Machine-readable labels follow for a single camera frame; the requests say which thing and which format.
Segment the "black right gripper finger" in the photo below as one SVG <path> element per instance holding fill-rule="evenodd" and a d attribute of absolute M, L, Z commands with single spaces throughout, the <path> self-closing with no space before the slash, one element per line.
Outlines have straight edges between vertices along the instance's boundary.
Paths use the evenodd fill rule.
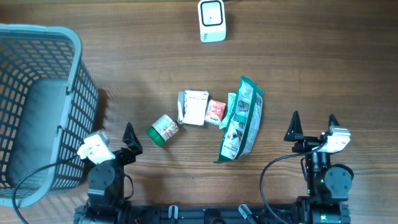
<path fill-rule="evenodd" d="M 294 111 L 290 126 L 284 136 L 284 141 L 297 142 L 303 140 L 303 131 L 298 111 Z"/>
<path fill-rule="evenodd" d="M 334 114 L 329 115 L 328 127 L 332 128 L 332 127 L 336 127 L 336 126 L 340 126 L 340 124 L 337 121 L 335 115 Z"/>

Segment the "green lid jar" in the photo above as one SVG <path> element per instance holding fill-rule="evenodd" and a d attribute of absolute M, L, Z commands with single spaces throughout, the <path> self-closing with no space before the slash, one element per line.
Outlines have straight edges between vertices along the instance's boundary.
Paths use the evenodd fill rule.
<path fill-rule="evenodd" d="M 158 145 L 163 146 L 172 136 L 178 132 L 177 123 L 164 114 L 156 122 L 147 128 L 147 135 Z"/>

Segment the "green glove package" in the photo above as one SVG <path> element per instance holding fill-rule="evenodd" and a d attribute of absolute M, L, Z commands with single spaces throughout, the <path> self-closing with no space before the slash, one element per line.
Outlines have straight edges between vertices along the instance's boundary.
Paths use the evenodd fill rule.
<path fill-rule="evenodd" d="M 231 162 L 252 151 L 261 123 L 264 92 L 248 77 L 241 77 L 215 164 Z"/>

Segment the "teal wipes packet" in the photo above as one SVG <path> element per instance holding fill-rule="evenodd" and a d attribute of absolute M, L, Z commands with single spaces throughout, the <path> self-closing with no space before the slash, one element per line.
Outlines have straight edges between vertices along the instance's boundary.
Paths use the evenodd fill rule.
<path fill-rule="evenodd" d="M 228 93 L 227 113 L 219 125 L 220 129 L 223 129 L 227 126 L 229 118 L 230 118 L 232 110 L 233 110 L 235 99 L 236 99 L 235 93 Z"/>

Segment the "small red orange packet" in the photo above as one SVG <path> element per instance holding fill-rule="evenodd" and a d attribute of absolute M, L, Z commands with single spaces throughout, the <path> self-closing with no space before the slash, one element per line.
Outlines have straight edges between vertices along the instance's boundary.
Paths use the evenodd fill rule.
<path fill-rule="evenodd" d="M 213 124 L 215 126 L 219 126 L 223 119 L 225 108 L 226 103 L 222 103 L 216 100 L 210 100 L 206 108 L 205 122 Z"/>

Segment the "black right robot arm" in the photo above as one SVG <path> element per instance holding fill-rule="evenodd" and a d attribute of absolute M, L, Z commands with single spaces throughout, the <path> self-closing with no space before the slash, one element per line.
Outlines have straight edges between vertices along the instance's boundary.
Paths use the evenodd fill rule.
<path fill-rule="evenodd" d="M 344 164 L 332 164 L 330 156 L 341 152 L 350 142 L 350 131 L 329 115 L 328 130 L 319 137 L 305 136 L 299 112 L 292 115 L 284 141 L 293 142 L 292 152 L 301 156 L 307 196 L 297 198 L 292 209 L 292 223 L 350 223 L 349 191 L 354 172 Z"/>

